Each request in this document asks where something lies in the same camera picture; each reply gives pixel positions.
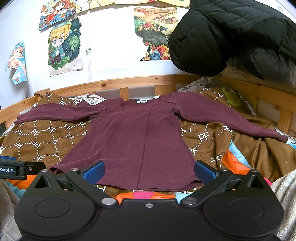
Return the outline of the maroon long-sleeve top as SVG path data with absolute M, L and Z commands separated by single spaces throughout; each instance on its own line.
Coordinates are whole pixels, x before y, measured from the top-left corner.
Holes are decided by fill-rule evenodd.
M 193 188 L 197 177 L 195 159 L 181 137 L 181 118 L 192 123 L 218 122 L 249 136 L 287 141 L 278 132 L 257 126 L 231 108 L 194 92 L 173 92 L 144 103 L 116 98 L 97 105 L 42 104 L 18 116 L 16 124 L 88 119 L 86 135 L 51 167 L 52 171 L 84 169 L 102 161 L 105 173 L 101 185 L 182 191 Z

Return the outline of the orange and blue blanket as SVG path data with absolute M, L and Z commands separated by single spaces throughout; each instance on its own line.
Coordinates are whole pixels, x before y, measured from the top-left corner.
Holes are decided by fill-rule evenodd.
M 222 156 L 218 156 L 229 170 L 234 174 L 247 174 L 251 169 L 246 158 L 240 152 L 240 150 L 234 145 L 234 142 L 230 142 L 227 152 Z M 5 180 L 6 184 L 12 189 L 18 198 L 22 198 L 24 192 L 32 183 L 36 176 L 28 175 L 26 180 Z M 170 199 L 175 198 L 179 202 L 181 199 L 190 195 L 191 191 L 176 192 L 173 194 L 161 194 L 153 191 L 128 191 L 119 194 L 111 194 L 118 202 L 122 202 L 123 199 Z

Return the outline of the brown PF patterned duvet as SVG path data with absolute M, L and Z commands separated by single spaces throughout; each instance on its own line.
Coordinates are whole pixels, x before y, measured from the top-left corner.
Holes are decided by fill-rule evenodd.
M 201 94 L 227 106 L 226 100 L 219 89 L 201 90 L 194 93 Z M 80 102 L 47 93 L 37 106 L 49 103 L 78 105 Z M 276 131 L 270 121 L 244 113 L 239 114 L 257 126 Z M 231 130 L 225 124 L 218 122 L 192 123 L 181 118 L 179 123 L 182 140 L 189 148 L 195 162 L 201 160 L 216 169 L 227 168 L 222 164 L 218 156 L 223 156 L 227 152 L 230 142 L 234 142 L 234 145 L 246 158 L 251 169 L 259 170 L 263 177 L 269 181 L 275 181 L 295 169 L 295 148 L 290 144 L 287 136 L 283 135 L 287 138 L 287 141 L 281 142 L 274 138 L 249 136 Z M 88 119 L 75 123 L 56 120 L 34 120 L 15 124 L 1 138 L 1 154 L 14 157 L 19 161 L 43 162 L 52 171 L 51 167 L 60 163 L 86 135 L 89 128 L 90 120 Z M 52 172 L 55 174 L 64 173 L 63 171 Z M 197 178 L 193 188 L 200 185 L 201 181 Z M 105 186 L 108 193 L 111 193 L 113 188 L 118 188 L 107 185 L 101 186 Z

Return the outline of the beige fleece blanket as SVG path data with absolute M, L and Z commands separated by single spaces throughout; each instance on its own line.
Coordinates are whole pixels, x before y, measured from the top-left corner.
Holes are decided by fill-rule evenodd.
M 277 236 L 281 240 L 296 240 L 296 170 L 274 181 L 271 189 L 284 210 L 284 219 Z

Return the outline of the yellow-green cloth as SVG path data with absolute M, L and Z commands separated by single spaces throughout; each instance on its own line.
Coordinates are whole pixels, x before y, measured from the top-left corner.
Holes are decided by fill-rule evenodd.
M 242 106 L 240 96 L 236 92 L 227 91 L 225 87 L 222 88 L 222 91 L 231 106 Z

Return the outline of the black puffer jacket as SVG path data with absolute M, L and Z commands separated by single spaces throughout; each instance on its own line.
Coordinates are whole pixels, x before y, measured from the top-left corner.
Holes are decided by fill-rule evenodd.
M 258 1 L 191 1 L 169 39 L 173 64 L 203 76 L 233 68 L 295 86 L 295 22 Z

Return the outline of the wooden bed frame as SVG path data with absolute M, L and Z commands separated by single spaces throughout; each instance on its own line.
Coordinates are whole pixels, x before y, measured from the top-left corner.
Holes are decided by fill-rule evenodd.
M 131 87 L 154 86 L 155 94 L 162 95 L 175 91 L 178 84 L 189 84 L 198 78 L 198 75 L 190 74 L 141 76 L 100 80 L 64 87 L 53 91 L 45 89 L 36 92 L 33 97 L 26 98 L 2 109 L 1 123 L 4 123 L 5 126 L 10 126 L 21 111 L 38 103 L 47 92 L 63 97 L 70 97 L 104 90 L 119 89 L 120 96 L 127 100 L 129 98 L 129 88 Z M 286 84 L 261 80 L 242 71 L 235 74 L 230 68 L 226 68 L 223 72 L 218 74 L 217 79 L 243 94 L 250 101 L 255 110 L 259 107 L 259 100 L 264 100 L 279 106 L 280 117 L 277 126 L 285 133 L 289 131 L 292 117 L 295 114 L 295 89 Z

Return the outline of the small peeling wall poster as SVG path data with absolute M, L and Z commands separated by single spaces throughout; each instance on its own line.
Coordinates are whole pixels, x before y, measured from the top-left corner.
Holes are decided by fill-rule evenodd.
M 14 85 L 27 81 L 24 42 L 19 42 L 14 47 L 6 65 L 5 71 L 8 71 L 10 68 L 15 69 L 15 73 L 11 78 Z

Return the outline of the anime boy wall poster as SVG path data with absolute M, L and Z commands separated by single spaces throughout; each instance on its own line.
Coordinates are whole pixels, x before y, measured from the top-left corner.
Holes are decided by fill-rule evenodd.
M 49 76 L 83 69 L 79 18 L 55 25 L 49 34 Z

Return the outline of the landscape cartoon wall poster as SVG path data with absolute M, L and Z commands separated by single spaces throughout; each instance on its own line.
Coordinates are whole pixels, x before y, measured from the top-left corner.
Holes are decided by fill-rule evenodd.
M 145 45 L 141 61 L 170 60 L 169 39 L 178 24 L 176 7 L 136 6 L 135 34 Z

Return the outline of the red-haired character wall poster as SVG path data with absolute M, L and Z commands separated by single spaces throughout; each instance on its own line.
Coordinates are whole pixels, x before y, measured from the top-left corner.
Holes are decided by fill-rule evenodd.
M 49 1 L 43 4 L 39 22 L 39 30 L 43 30 L 55 23 L 63 21 L 68 17 L 75 15 L 76 1 L 59 0 Z

